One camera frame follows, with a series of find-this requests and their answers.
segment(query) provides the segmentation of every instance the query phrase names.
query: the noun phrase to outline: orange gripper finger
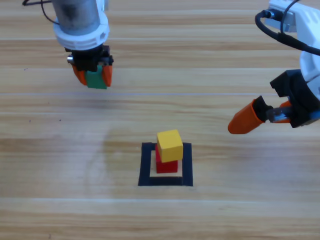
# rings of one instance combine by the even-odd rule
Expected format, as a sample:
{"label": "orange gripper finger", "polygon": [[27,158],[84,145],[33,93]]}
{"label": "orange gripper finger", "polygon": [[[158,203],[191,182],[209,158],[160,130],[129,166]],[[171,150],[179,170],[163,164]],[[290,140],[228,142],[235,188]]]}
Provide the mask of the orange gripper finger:
{"label": "orange gripper finger", "polygon": [[77,67],[74,66],[74,65],[72,65],[72,69],[73,69],[73,72],[74,72],[75,76],[80,81],[80,83],[82,83],[83,85],[87,86],[87,81],[86,81],[86,77],[85,77],[85,71],[78,71]]}
{"label": "orange gripper finger", "polygon": [[[280,108],[285,108],[285,107],[290,107],[290,106],[292,106],[291,103],[289,101],[285,101],[284,103],[282,103],[280,105]],[[289,124],[290,123],[290,119],[275,121],[273,123],[274,124]]]}
{"label": "orange gripper finger", "polygon": [[111,86],[111,83],[112,83],[112,72],[113,72],[112,65],[103,66],[103,68],[102,68],[102,79],[104,81],[104,84],[107,87]]}
{"label": "orange gripper finger", "polygon": [[228,131],[231,134],[247,134],[264,123],[254,111],[254,102],[255,100],[234,115],[228,125]]}

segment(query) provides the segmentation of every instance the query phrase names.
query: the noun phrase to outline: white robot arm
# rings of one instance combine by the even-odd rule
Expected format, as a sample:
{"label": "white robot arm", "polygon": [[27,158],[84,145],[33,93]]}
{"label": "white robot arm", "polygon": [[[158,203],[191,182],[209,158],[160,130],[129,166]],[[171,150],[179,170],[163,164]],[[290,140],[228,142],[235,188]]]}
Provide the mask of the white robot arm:
{"label": "white robot arm", "polygon": [[[287,70],[270,82],[278,96],[288,101],[273,108],[262,96],[254,99],[234,115],[228,126],[231,134],[247,134],[267,120],[297,128],[320,119],[320,11],[298,1],[270,0],[268,9],[255,16],[256,25],[265,34],[302,51],[301,69]],[[265,25],[281,31],[271,31],[261,18],[265,18]],[[297,33],[297,39],[285,32]]]}
{"label": "white robot arm", "polygon": [[[292,3],[289,0],[271,0],[269,9],[284,12]],[[320,48],[320,10],[300,3],[293,4],[284,18],[284,31],[297,33],[297,39],[310,47]],[[280,30],[281,23],[271,18],[265,24]],[[300,68],[312,93],[320,100],[320,56],[303,51]]]}
{"label": "white robot arm", "polygon": [[89,88],[107,89],[112,82],[113,56],[104,43],[109,36],[105,10],[108,0],[52,0],[53,30],[67,52],[79,81]]}

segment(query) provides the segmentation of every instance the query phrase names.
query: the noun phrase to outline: wooden table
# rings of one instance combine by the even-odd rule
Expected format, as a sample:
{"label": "wooden table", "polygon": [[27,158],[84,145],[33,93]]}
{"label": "wooden table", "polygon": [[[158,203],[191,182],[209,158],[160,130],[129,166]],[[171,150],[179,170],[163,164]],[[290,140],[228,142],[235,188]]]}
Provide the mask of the wooden table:
{"label": "wooden table", "polygon": [[[259,95],[284,102],[269,82],[300,67],[255,25],[267,0],[110,0],[107,90],[21,2],[0,3],[1,240],[319,240],[320,124],[228,132]],[[142,142],[171,129],[194,187],[138,186]]]}

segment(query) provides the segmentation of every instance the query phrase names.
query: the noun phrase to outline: red cube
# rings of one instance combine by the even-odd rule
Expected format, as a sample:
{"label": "red cube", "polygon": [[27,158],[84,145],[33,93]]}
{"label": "red cube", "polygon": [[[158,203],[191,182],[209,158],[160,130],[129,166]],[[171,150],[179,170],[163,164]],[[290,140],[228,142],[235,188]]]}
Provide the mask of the red cube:
{"label": "red cube", "polygon": [[155,145],[155,164],[157,174],[170,174],[178,172],[178,161],[161,162],[157,144]]}

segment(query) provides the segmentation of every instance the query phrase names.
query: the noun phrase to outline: black tape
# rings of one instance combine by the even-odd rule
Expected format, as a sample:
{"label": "black tape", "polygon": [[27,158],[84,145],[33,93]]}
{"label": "black tape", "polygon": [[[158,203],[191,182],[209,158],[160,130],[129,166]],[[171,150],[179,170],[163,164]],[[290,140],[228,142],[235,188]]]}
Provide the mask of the black tape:
{"label": "black tape", "polygon": [[183,143],[182,176],[150,177],[151,153],[156,150],[156,143],[143,142],[138,186],[189,186],[193,187],[192,145]]}

